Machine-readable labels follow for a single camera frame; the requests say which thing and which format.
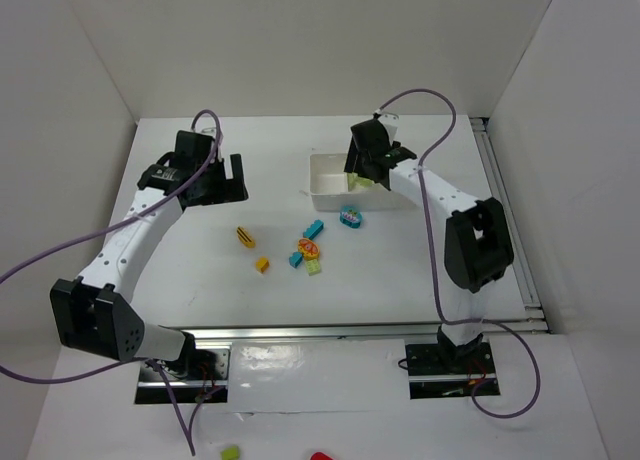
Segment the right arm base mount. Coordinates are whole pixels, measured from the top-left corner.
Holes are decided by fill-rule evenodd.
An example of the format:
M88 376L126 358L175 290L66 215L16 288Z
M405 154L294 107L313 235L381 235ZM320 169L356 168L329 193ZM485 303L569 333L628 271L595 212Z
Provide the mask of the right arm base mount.
M434 335L404 338L405 353L397 366L408 377L411 400L500 396L500 385L491 345L483 340L462 359L447 362Z

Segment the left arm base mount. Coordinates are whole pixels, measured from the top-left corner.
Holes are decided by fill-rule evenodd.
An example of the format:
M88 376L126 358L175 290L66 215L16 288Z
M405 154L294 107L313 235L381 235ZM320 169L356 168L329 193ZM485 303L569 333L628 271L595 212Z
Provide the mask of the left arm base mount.
M190 373L179 375L169 370L164 363L160 363L179 404L195 405L199 400L207 404L225 404L228 401L231 347L214 346L209 351L215 362L201 361ZM140 367L134 403L136 405L171 403L161 374L149 365Z

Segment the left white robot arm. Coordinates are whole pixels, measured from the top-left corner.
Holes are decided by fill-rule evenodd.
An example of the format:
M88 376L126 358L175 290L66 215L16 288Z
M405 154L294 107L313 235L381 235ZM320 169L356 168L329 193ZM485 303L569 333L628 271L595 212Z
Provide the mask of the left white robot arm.
M142 173L126 226L75 279L56 281L50 300L64 346L121 362L151 358L180 372L209 360L193 335L144 321L132 301L147 263L187 208L247 200L241 155L223 159L214 145L211 136L179 131L174 150Z

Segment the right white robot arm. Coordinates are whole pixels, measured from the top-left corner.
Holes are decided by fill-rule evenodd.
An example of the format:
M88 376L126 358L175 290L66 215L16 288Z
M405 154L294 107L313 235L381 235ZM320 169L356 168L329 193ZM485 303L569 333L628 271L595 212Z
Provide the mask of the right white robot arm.
M480 342L481 322L514 261L504 208L496 198L481 200L428 170L394 140L397 122L382 114L353 125L345 171L425 209L439 342L469 348Z

